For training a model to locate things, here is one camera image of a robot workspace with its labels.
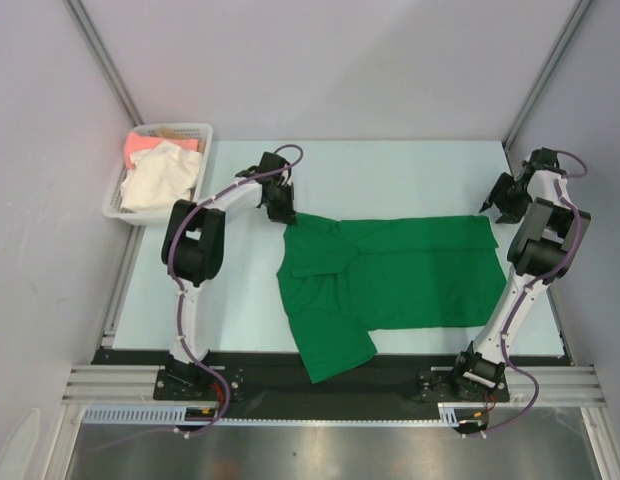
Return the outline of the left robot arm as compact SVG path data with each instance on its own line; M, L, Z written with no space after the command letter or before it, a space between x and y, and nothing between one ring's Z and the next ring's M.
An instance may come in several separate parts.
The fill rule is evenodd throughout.
M174 204L161 259L183 292L220 271L225 208L242 196L285 227L277 281L313 383L371 360L375 331L486 325L506 287L488 219L334 220L298 213L291 168L279 151L266 152L215 198Z

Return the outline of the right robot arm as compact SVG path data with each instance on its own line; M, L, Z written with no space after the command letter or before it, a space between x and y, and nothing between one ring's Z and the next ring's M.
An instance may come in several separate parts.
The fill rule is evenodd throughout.
M522 162L518 174L503 173L483 202L495 207L502 224L519 226L507 252L506 287L486 326L456 359L450 377L453 395L478 402L505 383L515 336L531 306L569 270L591 221L571 200L568 181L588 167L571 152L540 148Z

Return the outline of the green t shirt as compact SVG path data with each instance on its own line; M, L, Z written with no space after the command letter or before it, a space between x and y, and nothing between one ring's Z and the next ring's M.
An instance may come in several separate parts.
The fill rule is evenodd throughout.
M298 214L283 239L281 300L314 384L372 359L373 331L484 326L506 285L483 216Z

